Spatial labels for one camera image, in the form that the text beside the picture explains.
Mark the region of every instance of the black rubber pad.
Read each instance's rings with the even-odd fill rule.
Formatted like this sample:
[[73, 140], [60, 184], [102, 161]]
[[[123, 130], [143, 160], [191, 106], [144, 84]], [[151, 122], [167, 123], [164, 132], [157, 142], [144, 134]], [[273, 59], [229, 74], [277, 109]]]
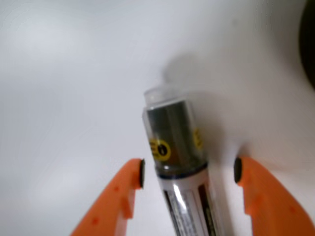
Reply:
[[242, 178], [242, 159], [237, 157], [234, 162], [234, 181], [238, 183]]
[[315, 88], [315, 0], [308, 0], [300, 26], [300, 55], [304, 70]]
[[140, 181], [140, 187], [143, 188], [144, 184], [144, 169], [145, 169], [145, 161], [144, 159], [140, 162], [140, 173], [139, 173], [139, 181]]

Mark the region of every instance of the orange clamp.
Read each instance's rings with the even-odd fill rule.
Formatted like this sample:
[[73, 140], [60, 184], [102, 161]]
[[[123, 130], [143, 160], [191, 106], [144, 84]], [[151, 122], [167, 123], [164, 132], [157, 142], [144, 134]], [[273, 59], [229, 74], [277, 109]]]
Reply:
[[258, 162], [248, 156], [237, 158], [234, 177], [244, 189], [245, 213], [252, 217], [254, 236], [315, 236], [301, 205]]
[[71, 236], [124, 236], [135, 190], [143, 187], [144, 160], [128, 161], [106, 186]]

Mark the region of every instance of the marker barrel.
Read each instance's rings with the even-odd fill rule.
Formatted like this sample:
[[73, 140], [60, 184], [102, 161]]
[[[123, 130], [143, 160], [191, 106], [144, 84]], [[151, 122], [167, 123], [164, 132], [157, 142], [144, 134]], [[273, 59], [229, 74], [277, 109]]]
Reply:
[[177, 236], [221, 236], [191, 105], [172, 87], [152, 89], [145, 98], [143, 120]]

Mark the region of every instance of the white background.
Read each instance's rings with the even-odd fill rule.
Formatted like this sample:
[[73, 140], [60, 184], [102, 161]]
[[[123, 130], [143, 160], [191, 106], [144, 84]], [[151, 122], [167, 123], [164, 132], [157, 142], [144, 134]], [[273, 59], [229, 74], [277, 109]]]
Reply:
[[246, 143], [315, 221], [315, 93], [304, 0], [1, 0], [0, 234], [68, 235], [130, 158], [127, 236], [175, 235], [141, 119], [163, 77], [191, 92], [226, 235], [250, 236], [233, 162]]

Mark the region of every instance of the yellow circle logo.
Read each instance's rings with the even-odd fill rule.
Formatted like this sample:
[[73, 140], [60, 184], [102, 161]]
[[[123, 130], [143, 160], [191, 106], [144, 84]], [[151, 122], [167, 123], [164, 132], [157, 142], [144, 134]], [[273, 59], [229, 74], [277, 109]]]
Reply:
[[200, 137], [199, 129], [195, 129], [193, 132], [193, 142], [195, 144], [195, 147], [198, 150], [201, 150], [203, 147], [202, 139]]
[[151, 139], [150, 147], [156, 161], [167, 161], [171, 157], [171, 148], [164, 140]]

